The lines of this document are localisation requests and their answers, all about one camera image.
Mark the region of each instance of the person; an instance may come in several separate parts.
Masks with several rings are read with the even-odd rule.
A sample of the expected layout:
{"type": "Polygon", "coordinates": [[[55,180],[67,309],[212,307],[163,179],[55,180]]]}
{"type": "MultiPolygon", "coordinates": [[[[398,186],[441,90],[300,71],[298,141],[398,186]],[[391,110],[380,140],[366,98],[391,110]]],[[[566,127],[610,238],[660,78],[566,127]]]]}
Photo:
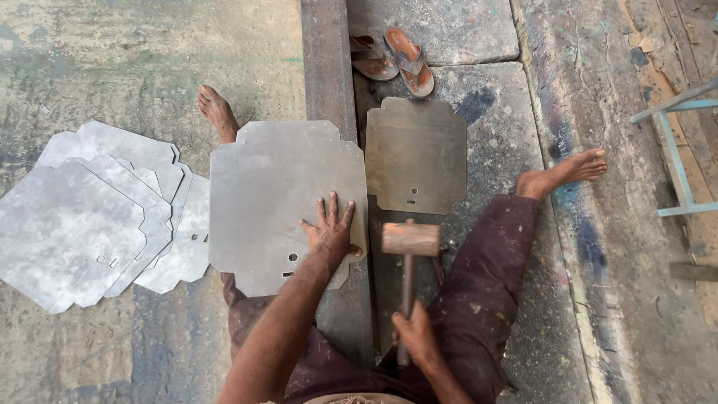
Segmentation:
{"type": "MultiPolygon", "coordinates": [[[[222,142],[234,142],[239,125],[224,98],[201,86],[197,106],[222,142]]],[[[516,319],[539,204],[563,184],[598,179],[607,169],[605,155],[592,149],[549,170],[521,173],[514,196],[493,197],[434,302],[424,308],[417,300],[411,318],[394,313],[396,333],[413,361],[408,367],[397,365],[392,348],[377,367],[359,368],[313,325],[334,271],[356,252],[349,244],[355,204],[340,214],[332,192],[327,214],[320,198],[315,224],[300,222],[310,252],[276,297],[245,299],[234,275],[222,274],[233,362],[219,403],[494,403],[506,384],[500,360],[516,319]]]]}

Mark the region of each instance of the foot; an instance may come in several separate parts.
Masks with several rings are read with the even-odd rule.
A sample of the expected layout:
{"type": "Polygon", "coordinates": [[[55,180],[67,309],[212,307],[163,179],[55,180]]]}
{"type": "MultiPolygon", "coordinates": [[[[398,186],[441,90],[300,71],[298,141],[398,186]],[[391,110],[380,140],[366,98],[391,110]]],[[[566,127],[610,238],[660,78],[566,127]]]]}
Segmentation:
{"type": "Polygon", "coordinates": [[[239,124],[234,119],[232,108],[214,88],[205,84],[200,86],[200,92],[195,97],[200,114],[217,129],[221,143],[234,143],[237,140],[239,124]]]}
{"type": "Polygon", "coordinates": [[[548,170],[526,171],[518,176],[516,195],[541,202],[563,184],[574,181],[593,181],[606,172],[606,155],[603,149],[591,149],[568,157],[548,170]]]}

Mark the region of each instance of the maroon pants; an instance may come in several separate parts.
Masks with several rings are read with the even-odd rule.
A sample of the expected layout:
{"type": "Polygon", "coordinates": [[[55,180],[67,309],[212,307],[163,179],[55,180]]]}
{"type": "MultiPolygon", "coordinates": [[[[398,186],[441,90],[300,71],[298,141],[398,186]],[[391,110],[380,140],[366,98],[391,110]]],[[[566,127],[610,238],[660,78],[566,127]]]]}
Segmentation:
{"type": "MultiPolygon", "coordinates": [[[[454,259],[439,295],[427,308],[449,368],[476,403],[494,403],[506,384],[500,361],[516,320],[538,210],[535,199],[495,196],[454,259]]],[[[272,297],[244,298],[235,287],[233,274],[222,277],[234,358],[272,297]]],[[[397,366],[395,349],[377,367],[362,369],[312,327],[286,386],[286,401],[300,404],[341,392],[384,392],[416,404],[438,403],[419,368],[397,366]]]]}

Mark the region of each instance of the sandal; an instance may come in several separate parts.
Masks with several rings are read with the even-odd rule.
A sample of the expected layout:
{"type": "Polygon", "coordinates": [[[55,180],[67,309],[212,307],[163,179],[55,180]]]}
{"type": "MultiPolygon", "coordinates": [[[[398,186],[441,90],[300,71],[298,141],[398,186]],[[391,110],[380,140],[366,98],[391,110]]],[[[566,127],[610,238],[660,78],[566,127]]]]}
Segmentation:
{"type": "Polygon", "coordinates": [[[416,97],[428,96],[434,90],[434,75],[424,62],[424,51],[411,43],[401,28],[391,28],[384,33],[384,42],[396,59],[401,78],[416,97]]]}
{"type": "Polygon", "coordinates": [[[352,65],[370,80],[389,81],[399,74],[396,65],[384,57],[384,52],[376,47],[374,38],[369,35],[349,35],[349,51],[352,65]]]}

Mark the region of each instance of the blue metal frame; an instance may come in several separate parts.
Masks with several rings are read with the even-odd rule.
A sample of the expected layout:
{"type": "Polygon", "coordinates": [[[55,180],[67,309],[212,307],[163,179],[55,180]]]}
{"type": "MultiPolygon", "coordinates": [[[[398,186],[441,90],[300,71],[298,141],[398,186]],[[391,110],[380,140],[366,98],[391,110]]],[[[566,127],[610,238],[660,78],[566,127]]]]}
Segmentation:
{"type": "Polygon", "coordinates": [[[673,133],[671,132],[671,123],[668,121],[668,116],[666,115],[667,112],[718,108],[718,99],[690,101],[690,98],[695,98],[712,90],[713,88],[716,88],[718,84],[717,81],[718,79],[713,79],[712,81],[705,83],[700,88],[688,91],[685,94],[679,94],[662,104],[654,106],[651,109],[646,109],[645,111],[631,117],[631,122],[635,123],[644,120],[649,116],[657,115],[663,129],[663,134],[666,136],[666,144],[668,145],[668,156],[666,156],[666,158],[668,159],[669,165],[672,165],[676,171],[677,178],[673,179],[673,186],[676,188],[676,193],[679,196],[680,206],[675,208],[659,209],[658,215],[661,217],[718,211],[718,202],[696,204],[693,199],[693,193],[691,192],[691,187],[688,184],[686,170],[683,167],[683,161],[678,153],[676,140],[673,138],[673,133]]]}

